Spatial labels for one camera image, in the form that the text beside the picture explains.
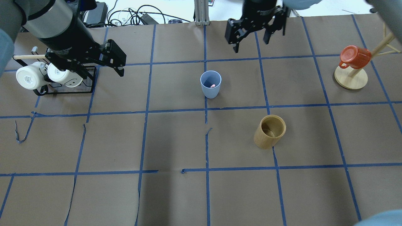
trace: red mug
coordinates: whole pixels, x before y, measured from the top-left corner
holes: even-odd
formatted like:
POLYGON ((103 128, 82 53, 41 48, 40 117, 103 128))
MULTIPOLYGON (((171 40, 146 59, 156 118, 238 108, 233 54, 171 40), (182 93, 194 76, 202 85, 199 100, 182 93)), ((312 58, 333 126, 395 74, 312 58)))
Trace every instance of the red mug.
POLYGON ((371 53, 368 49, 350 45, 346 46, 340 53, 339 67, 345 69, 351 66, 354 69, 360 69, 366 66, 370 60, 371 53))

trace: wooden stand base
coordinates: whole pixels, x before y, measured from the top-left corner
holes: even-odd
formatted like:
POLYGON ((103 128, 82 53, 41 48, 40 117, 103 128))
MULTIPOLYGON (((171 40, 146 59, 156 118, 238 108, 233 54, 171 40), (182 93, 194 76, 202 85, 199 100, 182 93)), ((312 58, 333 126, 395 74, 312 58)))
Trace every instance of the wooden stand base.
POLYGON ((356 75, 349 76, 354 69, 348 67, 342 69, 339 66, 335 70, 335 79, 343 87, 351 90, 361 89, 367 84, 367 73, 361 69, 356 75))

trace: cup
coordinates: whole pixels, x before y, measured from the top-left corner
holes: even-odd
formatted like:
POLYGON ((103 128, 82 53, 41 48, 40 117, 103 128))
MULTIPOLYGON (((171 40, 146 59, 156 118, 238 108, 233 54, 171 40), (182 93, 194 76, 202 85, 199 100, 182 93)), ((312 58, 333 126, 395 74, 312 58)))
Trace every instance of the cup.
POLYGON ((254 143, 262 149, 272 148, 285 134, 285 121, 277 115, 265 116, 254 133, 254 143))
POLYGON ((371 53, 368 49, 350 45, 346 46, 340 53, 339 67, 345 69, 351 66, 351 68, 360 69, 366 66, 370 60, 371 53))
POLYGON ((52 81, 64 84, 71 88, 80 85, 83 80, 77 73, 69 70, 60 71, 56 66, 54 66, 54 64, 49 65, 47 75, 52 81))
POLYGON ((22 87, 29 90, 35 90, 44 85, 50 84, 50 82, 45 81, 46 71, 47 64, 43 62, 35 62, 18 69, 15 76, 22 87))
POLYGON ((201 88, 204 95, 209 98, 215 98, 221 88, 222 77, 216 71, 206 71, 200 77, 201 88))

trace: white floor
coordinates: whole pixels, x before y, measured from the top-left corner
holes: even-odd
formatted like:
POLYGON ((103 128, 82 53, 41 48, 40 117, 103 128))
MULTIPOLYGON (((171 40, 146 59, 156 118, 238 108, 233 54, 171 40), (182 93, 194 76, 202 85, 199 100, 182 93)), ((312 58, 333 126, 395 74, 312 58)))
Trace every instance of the white floor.
MULTIPOLYGON (((108 5, 111 10, 115 0, 100 0, 108 5)), ((131 7, 137 10, 141 5, 148 4, 158 7, 163 13, 177 16, 189 21, 193 21, 194 1, 193 0, 117 0, 116 7, 113 11, 127 10, 131 7)), ((243 0, 215 0, 213 6, 209 7, 209 19, 211 21, 225 21, 229 18, 239 19, 242 15, 243 0)), ((282 4, 282 0, 277 1, 278 5, 282 4)), ((372 6, 367 4, 365 0, 322 0, 319 4, 313 5, 306 10, 298 10, 300 16, 326 16, 326 15, 347 15, 347 14, 368 14, 372 6)), ((143 7, 140 11, 157 12, 152 7, 143 7)), ((158 14, 151 15, 158 23, 163 23, 162 16, 158 14)), ((116 13, 112 18, 121 21, 127 19, 127 12, 116 13)), ((166 17, 166 23, 174 19, 166 17)))

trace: mug handle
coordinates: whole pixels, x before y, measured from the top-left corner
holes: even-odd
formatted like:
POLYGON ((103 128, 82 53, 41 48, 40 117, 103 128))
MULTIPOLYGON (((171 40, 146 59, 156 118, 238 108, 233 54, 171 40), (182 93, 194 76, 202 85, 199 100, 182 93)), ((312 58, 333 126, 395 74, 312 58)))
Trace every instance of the mug handle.
POLYGON ((341 62, 339 63, 339 67, 342 68, 342 69, 345 69, 345 68, 349 67, 349 65, 347 65, 346 63, 344 63, 344 62, 341 61, 341 62))

